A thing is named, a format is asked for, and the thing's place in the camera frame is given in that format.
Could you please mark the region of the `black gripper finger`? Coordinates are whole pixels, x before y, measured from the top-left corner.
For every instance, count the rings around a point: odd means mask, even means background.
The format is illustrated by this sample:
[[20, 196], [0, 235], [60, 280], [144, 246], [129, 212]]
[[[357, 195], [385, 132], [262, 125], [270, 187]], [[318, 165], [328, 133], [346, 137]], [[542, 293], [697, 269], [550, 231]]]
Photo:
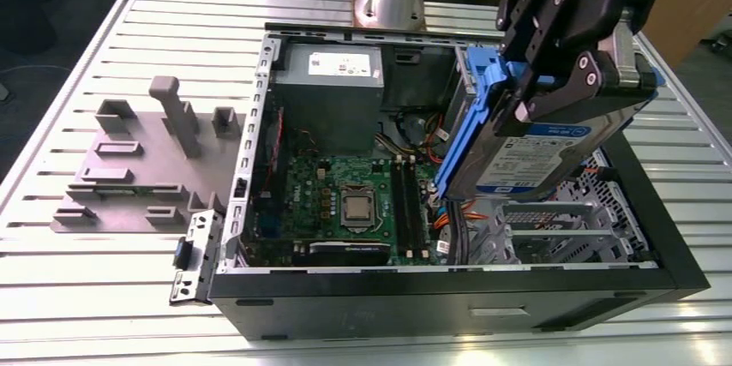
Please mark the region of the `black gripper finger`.
[[580, 51], [562, 51], [553, 37], [562, 8], [512, 12], [512, 121], [581, 123], [604, 117], [624, 123], [656, 96], [656, 74], [632, 50], [628, 24]]
[[568, 53], [556, 46], [566, 0], [500, 0], [496, 28], [498, 51], [508, 62], [524, 63], [540, 76], [568, 77]]

